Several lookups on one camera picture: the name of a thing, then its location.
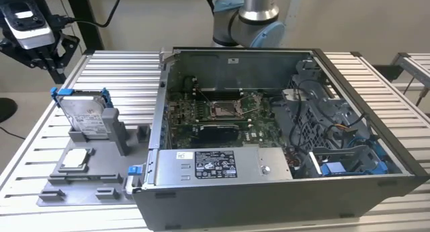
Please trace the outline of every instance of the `blue drive bracket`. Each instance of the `blue drive bracket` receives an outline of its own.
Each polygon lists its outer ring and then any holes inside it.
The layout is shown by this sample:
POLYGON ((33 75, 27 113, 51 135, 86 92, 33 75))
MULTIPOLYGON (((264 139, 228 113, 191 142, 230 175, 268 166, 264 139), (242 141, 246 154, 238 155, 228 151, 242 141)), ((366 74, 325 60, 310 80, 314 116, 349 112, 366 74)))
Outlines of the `blue drive bracket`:
MULTIPOLYGON (((61 89, 58 91, 58 88, 53 87, 50 93, 57 106, 61 107, 58 96, 73 96, 77 93, 77 90, 61 89)), ((110 91, 106 88, 103 88, 101 91, 101 94, 102 94, 102 97, 105 98, 107 108, 114 108, 110 91)))
POLYGON ((101 93, 102 93, 102 96, 105 98, 107 107, 109 108, 114 108, 110 91, 106 88, 103 88, 103 90, 101 91, 101 93))

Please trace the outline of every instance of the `open computer tower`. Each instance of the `open computer tower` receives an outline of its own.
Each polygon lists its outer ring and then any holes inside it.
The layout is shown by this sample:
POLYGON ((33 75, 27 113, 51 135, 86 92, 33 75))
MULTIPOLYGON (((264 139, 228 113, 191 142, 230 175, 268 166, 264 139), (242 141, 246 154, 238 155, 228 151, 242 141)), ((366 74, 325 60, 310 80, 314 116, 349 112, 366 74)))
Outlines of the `open computer tower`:
POLYGON ((153 230, 358 217, 429 179, 320 49, 175 48, 145 182, 153 230))

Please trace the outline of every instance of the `sticker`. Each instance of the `sticker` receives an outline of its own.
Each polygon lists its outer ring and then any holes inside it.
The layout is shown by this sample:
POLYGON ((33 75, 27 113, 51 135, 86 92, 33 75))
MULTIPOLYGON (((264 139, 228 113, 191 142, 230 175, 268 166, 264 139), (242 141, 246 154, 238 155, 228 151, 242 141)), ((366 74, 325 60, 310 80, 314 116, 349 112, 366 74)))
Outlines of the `sticker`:
POLYGON ((107 134, 107 129, 99 114, 74 115, 82 133, 86 135, 107 134))
POLYGON ((229 58, 228 63, 229 64, 238 64, 240 63, 240 59, 238 58, 229 58))
POLYGON ((193 159, 194 152, 191 151, 181 151, 177 152, 177 159, 193 159))
POLYGON ((198 179, 238 177, 236 153, 233 150, 197 151, 194 161, 195 177, 198 179))

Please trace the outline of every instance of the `black stand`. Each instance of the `black stand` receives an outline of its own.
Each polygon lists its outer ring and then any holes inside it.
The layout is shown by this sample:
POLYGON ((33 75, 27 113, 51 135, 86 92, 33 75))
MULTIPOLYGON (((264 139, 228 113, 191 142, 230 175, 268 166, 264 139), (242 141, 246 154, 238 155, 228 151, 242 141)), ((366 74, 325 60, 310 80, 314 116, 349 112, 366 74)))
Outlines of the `black stand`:
POLYGON ((0 123, 13 117, 19 106, 14 100, 0 98, 0 123))

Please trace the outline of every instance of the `power supply label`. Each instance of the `power supply label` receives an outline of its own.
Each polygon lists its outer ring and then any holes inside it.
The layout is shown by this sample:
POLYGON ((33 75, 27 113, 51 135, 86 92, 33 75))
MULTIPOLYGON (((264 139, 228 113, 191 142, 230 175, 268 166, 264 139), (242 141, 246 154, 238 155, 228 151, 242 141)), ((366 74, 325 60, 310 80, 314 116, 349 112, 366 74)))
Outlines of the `power supply label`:
POLYGON ((194 161, 195 177, 198 179, 238 177, 236 153, 233 150, 197 151, 194 161))

